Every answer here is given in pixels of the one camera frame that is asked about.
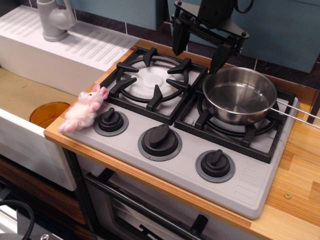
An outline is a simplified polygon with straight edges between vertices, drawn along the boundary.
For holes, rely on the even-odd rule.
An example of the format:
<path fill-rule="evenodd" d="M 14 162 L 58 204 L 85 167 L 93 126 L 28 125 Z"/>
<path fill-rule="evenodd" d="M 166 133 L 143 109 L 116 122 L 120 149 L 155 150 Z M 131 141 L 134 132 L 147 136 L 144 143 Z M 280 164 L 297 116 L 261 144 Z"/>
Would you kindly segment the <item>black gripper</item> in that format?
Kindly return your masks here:
<path fill-rule="evenodd" d="M 239 55 L 249 34 L 232 19 L 233 11 L 245 14 L 237 0 L 202 0 L 200 5 L 182 0 L 174 2 L 172 51 L 178 56 L 186 49 L 190 34 L 217 46 L 209 74 L 216 74 L 233 55 Z"/>

